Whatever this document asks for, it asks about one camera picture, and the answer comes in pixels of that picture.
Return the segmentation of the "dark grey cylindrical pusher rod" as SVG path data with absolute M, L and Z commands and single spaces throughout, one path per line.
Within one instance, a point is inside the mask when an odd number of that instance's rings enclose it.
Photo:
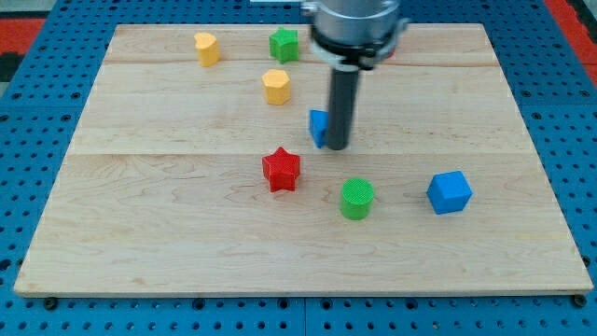
M 358 71 L 331 70 L 326 145 L 332 150 L 343 150 L 350 143 L 358 80 Z

